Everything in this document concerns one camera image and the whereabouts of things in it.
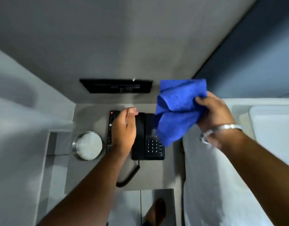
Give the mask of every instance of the person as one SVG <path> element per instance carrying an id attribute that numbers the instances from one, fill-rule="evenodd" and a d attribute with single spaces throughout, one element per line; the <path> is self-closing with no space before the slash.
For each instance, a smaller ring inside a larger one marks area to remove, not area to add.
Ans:
<path id="1" fill-rule="evenodd" d="M 212 93 L 196 98 L 196 102 L 208 108 L 198 122 L 202 132 L 235 123 L 226 104 Z M 121 111 L 112 124 L 112 151 L 39 225 L 106 225 L 117 177 L 135 140 L 137 114 L 136 108 Z M 272 223 L 289 225 L 289 166 L 239 129 L 217 131 L 207 140 L 229 159 Z M 147 213 L 145 224 L 160 225 L 165 212 L 164 201 L 158 199 Z"/>

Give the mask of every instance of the person's right arm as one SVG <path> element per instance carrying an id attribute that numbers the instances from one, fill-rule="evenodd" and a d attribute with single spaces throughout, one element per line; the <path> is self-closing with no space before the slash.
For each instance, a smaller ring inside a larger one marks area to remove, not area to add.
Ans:
<path id="1" fill-rule="evenodd" d="M 226 104 L 212 93 L 196 101 L 209 109 L 198 124 L 202 132 L 235 123 Z M 289 225 L 289 166 L 238 129 L 221 130 L 207 139 L 226 155 L 272 223 Z"/>

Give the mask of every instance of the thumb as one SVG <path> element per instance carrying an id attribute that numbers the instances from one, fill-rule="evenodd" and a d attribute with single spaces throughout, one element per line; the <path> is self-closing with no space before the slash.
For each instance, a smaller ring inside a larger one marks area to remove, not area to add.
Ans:
<path id="1" fill-rule="evenodd" d="M 128 110 L 126 122 L 127 122 L 127 128 L 129 128 L 129 129 L 136 128 L 135 114 L 134 114 L 134 110 L 132 108 L 129 108 L 129 110 Z"/>
<path id="2" fill-rule="evenodd" d="M 206 98 L 196 97 L 196 102 L 199 105 L 206 106 L 210 111 L 213 111 L 218 104 L 217 99 L 213 97 L 206 97 Z"/>

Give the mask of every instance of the person's left arm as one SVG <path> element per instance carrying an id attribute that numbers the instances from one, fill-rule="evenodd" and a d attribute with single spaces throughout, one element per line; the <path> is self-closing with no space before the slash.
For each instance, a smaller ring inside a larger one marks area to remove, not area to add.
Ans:
<path id="1" fill-rule="evenodd" d="M 124 109 L 112 123 L 112 149 L 81 183 L 45 216 L 39 226 L 105 226 L 120 169 L 136 136 L 136 108 Z"/>

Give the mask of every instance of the black wall fixture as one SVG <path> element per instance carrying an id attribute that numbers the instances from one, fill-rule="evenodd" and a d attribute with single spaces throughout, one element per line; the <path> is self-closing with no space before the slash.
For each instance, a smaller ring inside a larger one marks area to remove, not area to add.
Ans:
<path id="1" fill-rule="evenodd" d="M 153 80 L 80 79 L 89 93 L 149 93 Z"/>

